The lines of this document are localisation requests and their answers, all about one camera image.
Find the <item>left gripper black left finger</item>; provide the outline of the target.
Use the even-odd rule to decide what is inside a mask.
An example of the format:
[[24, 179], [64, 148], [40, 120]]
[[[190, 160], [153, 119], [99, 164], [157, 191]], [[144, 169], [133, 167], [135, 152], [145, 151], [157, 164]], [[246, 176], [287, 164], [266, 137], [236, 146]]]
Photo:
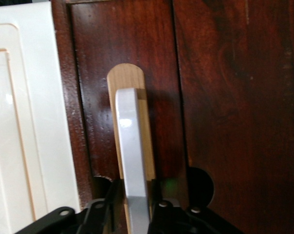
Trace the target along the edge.
[[124, 183], [122, 179], [117, 179], [112, 182], [104, 198], [98, 198], [88, 203], [78, 232], [80, 234], [111, 234], [115, 232], [123, 206]]

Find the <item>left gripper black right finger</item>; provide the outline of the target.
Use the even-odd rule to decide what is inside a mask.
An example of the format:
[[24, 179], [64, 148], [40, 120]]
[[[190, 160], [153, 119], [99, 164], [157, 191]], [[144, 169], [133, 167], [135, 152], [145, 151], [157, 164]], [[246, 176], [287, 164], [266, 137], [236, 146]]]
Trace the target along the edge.
[[162, 196], [157, 180], [151, 181], [152, 215], [148, 227], [149, 234], [192, 234], [188, 218], [180, 206]]

